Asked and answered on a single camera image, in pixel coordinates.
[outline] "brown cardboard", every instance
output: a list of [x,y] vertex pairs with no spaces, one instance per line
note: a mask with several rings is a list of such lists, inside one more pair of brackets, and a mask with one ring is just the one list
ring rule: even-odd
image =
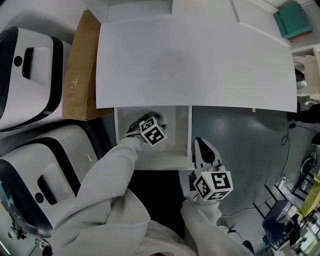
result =
[[62,117],[87,121],[113,113],[113,108],[96,108],[96,67],[100,22],[84,11],[77,27],[63,86]]

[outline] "gray floor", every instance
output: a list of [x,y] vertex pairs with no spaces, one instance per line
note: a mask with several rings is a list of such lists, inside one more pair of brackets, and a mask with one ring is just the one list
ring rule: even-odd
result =
[[[109,133],[110,144],[114,146],[114,120],[111,116],[103,122]],[[320,131],[320,124],[297,123],[297,125]],[[231,172],[234,191],[220,203],[222,214],[233,215],[236,212],[258,206],[270,197],[264,184],[272,187],[280,181],[282,175],[289,179],[291,189],[297,182],[301,163],[313,151],[311,140],[315,133],[296,127],[289,130],[289,142],[282,146],[281,140],[287,134],[289,122],[287,113],[271,110],[252,112],[247,108],[230,107],[193,107],[192,138],[202,137],[212,143],[220,152],[222,162]],[[180,173],[184,191],[188,190],[188,172]],[[300,204],[292,195],[288,198],[295,205]],[[264,249],[259,242],[264,235],[262,217],[256,210],[245,210],[229,217],[223,217],[221,224],[236,229],[242,239],[252,242],[256,252]],[[232,238],[241,241],[238,234]]]

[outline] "teal box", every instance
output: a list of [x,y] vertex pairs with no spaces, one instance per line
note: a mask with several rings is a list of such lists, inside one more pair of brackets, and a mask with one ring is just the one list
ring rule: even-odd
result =
[[312,25],[304,9],[296,1],[281,8],[273,16],[284,39],[312,32]]

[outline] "white cloth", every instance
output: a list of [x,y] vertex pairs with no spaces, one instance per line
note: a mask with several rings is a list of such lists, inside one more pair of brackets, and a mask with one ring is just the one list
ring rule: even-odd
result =
[[144,205],[127,189],[142,143],[141,138],[124,138],[88,172],[72,210],[54,228],[54,255],[252,255],[216,226],[221,216],[218,201],[199,206],[192,199],[183,203],[185,243],[150,220]]

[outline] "blue chair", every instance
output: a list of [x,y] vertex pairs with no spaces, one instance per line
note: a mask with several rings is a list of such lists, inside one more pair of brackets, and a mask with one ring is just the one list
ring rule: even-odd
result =
[[256,206],[255,203],[253,203],[253,205],[264,219],[262,222],[262,227],[265,231],[266,237],[268,238],[269,244],[274,245],[275,243],[279,242],[283,238],[286,225],[284,223],[278,222],[278,218],[280,217],[281,213],[286,213],[284,212],[284,208],[288,204],[289,200],[286,198],[286,196],[281,192],[281,190],[276,185],[274,186],[283,196],[284,200],[277,200],[277,198],[271,192],[268,186],[267,185],[264,185],[264,186],[272,195],[273,199],[275,200],[275,204],[271,207],[267,202],[265,202],[265,204],[270,209],[270,211],[266,216],[264,216],[264,214],[260,211],[260,209]]

